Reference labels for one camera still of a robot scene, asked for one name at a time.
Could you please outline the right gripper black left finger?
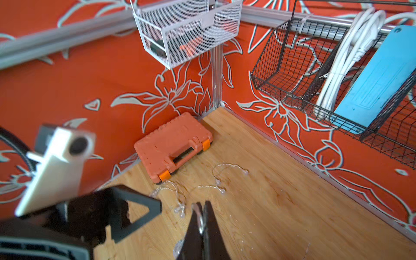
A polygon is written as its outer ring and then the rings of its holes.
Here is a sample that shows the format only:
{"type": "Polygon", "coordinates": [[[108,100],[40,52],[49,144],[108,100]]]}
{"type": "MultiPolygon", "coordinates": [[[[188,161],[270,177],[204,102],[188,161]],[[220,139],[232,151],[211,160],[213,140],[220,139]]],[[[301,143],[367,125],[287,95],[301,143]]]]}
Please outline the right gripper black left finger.
{"type": "Polygon", "coordinates": [[[178,260],[202,260],[204,258],[204,217],[201,203],[192,204],[192,216],[183,239],[178,260]]]}

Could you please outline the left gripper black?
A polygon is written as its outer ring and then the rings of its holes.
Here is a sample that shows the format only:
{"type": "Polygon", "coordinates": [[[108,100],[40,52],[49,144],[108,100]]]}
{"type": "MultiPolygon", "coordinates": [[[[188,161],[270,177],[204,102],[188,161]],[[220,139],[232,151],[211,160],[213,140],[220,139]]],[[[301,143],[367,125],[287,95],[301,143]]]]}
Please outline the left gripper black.
{"type": "Polygon", "coordinates": [[[117,185],[108,191],[65,201],[55,209],[52,214],[53,230],[96,247],[106,241],[106,226],[110,225],[112,240],[119,243],[159,216],[162,202],[125,185],[117,185]],[[149,212],[131,222],[129,202],[144,206],[149,212]]]}

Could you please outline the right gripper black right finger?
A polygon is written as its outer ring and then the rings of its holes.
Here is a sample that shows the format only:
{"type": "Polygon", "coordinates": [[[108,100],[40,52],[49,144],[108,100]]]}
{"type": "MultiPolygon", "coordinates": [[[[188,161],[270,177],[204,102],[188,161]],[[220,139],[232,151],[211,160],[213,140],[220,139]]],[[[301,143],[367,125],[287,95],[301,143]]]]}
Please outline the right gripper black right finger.
{"type": "Polygon", "coordinates": [[[231,260],[210,201],[203,207],[203,259],[231,260]]]}

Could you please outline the clear bulb string lights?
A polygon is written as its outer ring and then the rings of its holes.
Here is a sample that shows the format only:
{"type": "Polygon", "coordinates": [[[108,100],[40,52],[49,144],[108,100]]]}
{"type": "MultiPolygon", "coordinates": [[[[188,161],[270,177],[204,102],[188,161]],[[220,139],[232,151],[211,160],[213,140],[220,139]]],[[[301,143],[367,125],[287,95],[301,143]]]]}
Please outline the clear bulb string lights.
{"type": "MultiPolygon", "coordinates": [[[[245,176],[248,176],[250,174],[247,169],[241,167],[238,164],[223,162],[223,163],[217,164],[211,170],[211,175],[214,179],[213,184],[195,186],[190,191],[188,191],[188,193],[192,193],[196,189],[215,189],[215,190],[219,191],[221,194],[225,194],[226,193],[226,188],[222,186],[221,179],[220,179],[220,175],[224,171],[224,169],[222,169],[217,174],[215,174],[215,169],[218,168],[218,167],[222,167],[222,166],[239,169],[245,176]]],[[[174,212],[178,213],[181,218],[184,218],[186,216],[186,202],[187,202],[187,200],[186,200],[186,196],[184,195],[184,193],[181,192],[181,190],[179,189],[179,184],[177,184],[175,182],[172,182],[172,181],[167,181],[166,184],[162,184],[161,187],[155,188],[149,195],[150,195],[151,198],[157,198],[158,194],[162,190],[168,190],[168,191],[172,191],[172,192],[175,193],[177,207],[175,208],[174,212]]],[[[180,256],[180,251],[183,249],[184,244],[185,244],[185,238],[182,238],[181,240],[179,240],[176,243],[176,245],[173,249],[175,258],[178,258],[180,256]]]]}

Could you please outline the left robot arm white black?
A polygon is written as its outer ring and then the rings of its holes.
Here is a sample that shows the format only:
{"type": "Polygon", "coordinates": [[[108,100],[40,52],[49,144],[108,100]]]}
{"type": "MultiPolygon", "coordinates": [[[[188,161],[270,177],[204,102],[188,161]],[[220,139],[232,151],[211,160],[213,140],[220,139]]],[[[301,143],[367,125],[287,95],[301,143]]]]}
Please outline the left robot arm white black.
{"type": "Polygon", "coordinates": [[[79,195],[94,133],[43,125],[33,151],[5,129],[1,140],[33,173],[14,217],[1,222],[2,259],[91,260],[107,227],[119,243],[162,212],[160,200],[124,185],[79,195]]]}

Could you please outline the orange plastic tool case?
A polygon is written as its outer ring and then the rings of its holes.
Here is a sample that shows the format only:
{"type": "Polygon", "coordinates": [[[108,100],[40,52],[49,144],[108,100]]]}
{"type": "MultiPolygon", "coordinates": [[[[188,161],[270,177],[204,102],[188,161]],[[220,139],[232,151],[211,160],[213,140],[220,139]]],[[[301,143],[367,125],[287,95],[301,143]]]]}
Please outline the orange plastic tool case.
{"type": "Polygon", "coordinates": [[[141,138],[134,149],[150,180],[160,184],[194,156],[208,150],[212,142],[212,133],[185,112],[141,138]]]}

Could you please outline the orange tool in bin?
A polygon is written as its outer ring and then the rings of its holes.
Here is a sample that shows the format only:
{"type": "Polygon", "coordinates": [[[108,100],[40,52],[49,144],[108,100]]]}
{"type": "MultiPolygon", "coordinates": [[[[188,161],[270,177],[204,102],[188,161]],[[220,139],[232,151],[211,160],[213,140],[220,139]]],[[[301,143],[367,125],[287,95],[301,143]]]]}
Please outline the orange tool in bin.
{"type": "Polygon", "coordinates": [[[195,39],[190,40],[188,43],[183,44],[179,47],[179,50],[182,50],[186,53],[187,56],[194,56],[197,50],[197,47],[205,41],[205,36],[199,36],[195,39]]]}

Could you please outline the light blue box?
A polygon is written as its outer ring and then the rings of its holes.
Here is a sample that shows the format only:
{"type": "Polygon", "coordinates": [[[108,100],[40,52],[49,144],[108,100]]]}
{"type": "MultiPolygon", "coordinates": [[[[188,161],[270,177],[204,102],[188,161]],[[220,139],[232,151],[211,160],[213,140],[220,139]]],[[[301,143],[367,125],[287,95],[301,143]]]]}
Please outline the light blue box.
{"type": "Polygon", "coordinates": [[[384,39],[331,116],[330,122],[360,134],[416,69],[416,28],[397,26],[384,39]]]}

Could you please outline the dark green handled tool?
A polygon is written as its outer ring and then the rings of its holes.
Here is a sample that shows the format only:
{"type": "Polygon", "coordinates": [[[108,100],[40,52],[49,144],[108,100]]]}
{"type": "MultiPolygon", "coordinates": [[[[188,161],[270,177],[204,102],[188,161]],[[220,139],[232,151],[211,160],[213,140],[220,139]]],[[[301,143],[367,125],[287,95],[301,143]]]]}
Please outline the dark green handled tool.
{"type": "Polygon", "coordinates": [[[167,53],[164,50],[164,41],[162,39],[157,40],[156,42],[151,42],[150,50],[152,55],[156,55],[157,57],[161,59],[167,58],[167,53]]]}

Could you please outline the clear acrylic wall bin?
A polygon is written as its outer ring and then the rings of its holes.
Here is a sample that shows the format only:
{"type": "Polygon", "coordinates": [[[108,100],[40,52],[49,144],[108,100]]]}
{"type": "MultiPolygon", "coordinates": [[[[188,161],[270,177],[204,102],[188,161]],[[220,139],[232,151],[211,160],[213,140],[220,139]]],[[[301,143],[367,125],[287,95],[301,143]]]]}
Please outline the clear acrylic wall bin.
{"type": "Polygon", "coordinates": [[[242,1],[161,1],[147,6],[133,6],[133,17],[144,49],[167,69],[187,61],[233,39],[238,35],[242,1]],[[205,41],[194,56],[179,47],[199,36],[205,41]],[[151,42],[164,41],[167,58],[151,54],[151,42]]]}

